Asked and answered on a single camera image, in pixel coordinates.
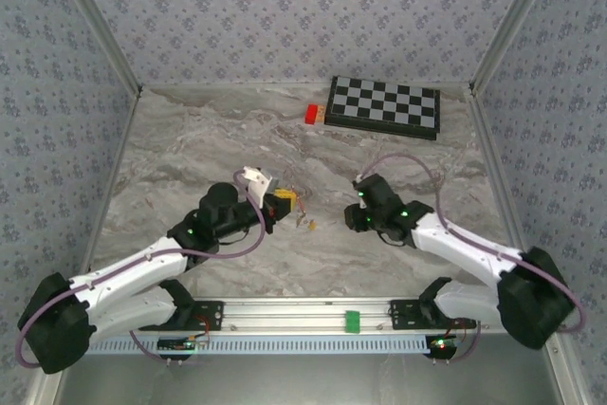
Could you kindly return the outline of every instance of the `small yellow part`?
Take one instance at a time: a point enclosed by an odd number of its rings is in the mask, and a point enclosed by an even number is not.
[[[291,200],[291,210],[295,209],[295,204],[297,204],[297,195],[292,190],[288,189],[276,189],[274,191],[274,195],[279,198],[290,199]]]

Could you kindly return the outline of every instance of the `purple cable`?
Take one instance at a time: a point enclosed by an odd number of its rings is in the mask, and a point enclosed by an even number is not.
[[[403,158],[408,158],[408,159],[414,161],[415,163],[417,163],[419,166],[421,166],[424,169],[426,174],[430,177],[430,181],[432,181],[432,183],[434,182],[434,178],[432,177],[432,173],[431,173],[430,169],[428,168],[428,166],[426,166],[426,164],[423,161],[421,161],[416,156],[410,156],[408,154],[403,154],[403,153],[399,153],[399,152],[381,156],[376,161],[371,163],[371,165],[369,165],[367,168],[365,168],[364,171],[360,175],[362,177],[367,176],[379,163],[386,160],[387,158],[392,158],[392,157],[403,157]],[[497,251],[495,249],[483,246],[472,239],[468,239],[468,237],[459,233],[458,231],[450,228],[447,220],[445,219],[445,215],[443,214],[443,212],[440,208],[440,190],[439,190],[438,185],[434,185],[434,191],[436,194],[436,214],[438,216],[438,219],[440,220],[441,225],[443,226],[443,228],[445,228],[445,230],[447,230],[453,236],[455,236],[457,239],[459,239],[462,242],[465,242],[469,246],[475,247],[476,249],[480,249],[486,253],[489,253],[489,254],[497,257],[498,260],[501,260],[501,259],[508,260],[508,261],[514,263],[515,265],[524,267],[525,269],[542,277],[549,284],[551,284],[552,286],[557,288],[560,292],[562,292],[578,308],[579,322],[572,327],[562,328],[558,332],[568,333],[568,334],[573,333],[573,332],[579,332],[586,325],[586,321],[588,319],[588,317],[586,315],[586,310],[584,309],[579,298],[575,294],[573,294],[573,292],[566,285],[562,284],[561,282],[559,282],[557,279],[555,279],[554,277],[552,277],[550,274],[546,273],[545,271],[539,269],[538,267],[531,265],[527,261],[524,261],[524,260],[517,258],[515,256],[512,256],[512,255],[508,255],[507,253],[500,253],[499,251]]]
[[[257,214],[257,217],[259,218],[259,226],[261,229],[260,233],[259,233],[259,237],[257,238],[257,240],[255,241],[255,243],[252,246],[247,247],[246,249],[244,249],[242,251],[239,251],[236,253],[229,253],[229,254],[225,254],[225,255],[216,255],[213,253],[207,253],[204,251],[197,251],[197,250],[190,250],[190,249],[164,249],[164,250],[155,251],[150,256],[152,258],[156,258],[157,256],[167,255],[170,253],[182,253],[182,254],[192,255],[192,256],[201,256],[204,258],[230,259],[230,258],[239,258],[241,256],[245,256],[245,255],[251,253],[252,251],[254,251],[255,249],[257,249],[260,246],[260,244],[262,243],[262,241],[264,240],[264,236],[266,234],[266,220],[264,219],[264,215],[262,214],[261,210],[257,207],[257,203],[255,202],[253,197],[250,194],[248,194],[247,187],[245,186],[245,184],[243,184],[240,181],[240,175],[242,173],[243,173],[243,171],[237,171],[236,173],[234,173],[234,175],[233,175],[234,183],[236,184],[236,187],[238,187],[245,194],[245,197],[247,198],[248,202],[251,204],[251,206],[255,210],[255,213]],[[128,263],[122,267],[119,267],[116,270],[113,270],[112,272],[108,273],[107,275],[104,275],[98,279],[94,279],[93,281],[91,281],[91,286],[100,285],[103,282],[105,282],[113,277],[116,277],[117,275],[121,274],[122,272],[125,272],[125,271],[129,270],[130,268],[135,267],[136,265],[138,265],[140,263],[144,263],[146,261],[149,261],[146,257],[140,257],[131,263]],[[17,359],[17,362],[19,362],[20,365],[22,365],[23,367],[26,367],[28,369],[35,369],[37,367],[40,367],[39,363],[29,362],[28,360],[26,360],[23,357],[23,343],[26,339],[26,334],[29,332],[29,329],[31,329],[31,326],[54,304],[62,301],[63,299],[67,299],[70,296],[75,295],[76,293],[84,291],[85,289],[87,289],[87,285],[80,285],[75,288],[69,289],[69,290],[61,293],[60,295],[54,297],[53,299],[48,301],[46,304],[44,304],[42,307],[40,307],[36,312],[34,312],[34,314],[24,324],[23,329],[21,329],[21,331],[19,332],[19,336],[17,337],[17,342],[15,343],[15,358]],[[153,353],[150,353],[148,350],[146,350],[145,347],[137,340],[137,338],[135,337],[135,334],[132,331],[130,332],[130,334],[131,334],[131,337],[133,338],[133,340],[135,341],[135,344],[143,352],[143,354],[145,354],[148,357],[161,359],[160,356],[157,356]]]

